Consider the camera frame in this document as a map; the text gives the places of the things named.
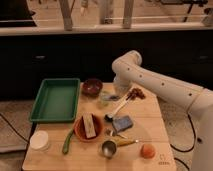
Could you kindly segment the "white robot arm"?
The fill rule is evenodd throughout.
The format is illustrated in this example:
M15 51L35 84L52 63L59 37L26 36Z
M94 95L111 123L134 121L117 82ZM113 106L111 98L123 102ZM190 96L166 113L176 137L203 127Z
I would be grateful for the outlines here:
M142 56L131 50L112 63L114 87L128 91L134 82L176 104L200 121L190 171L213 171L213 90L141 67Z

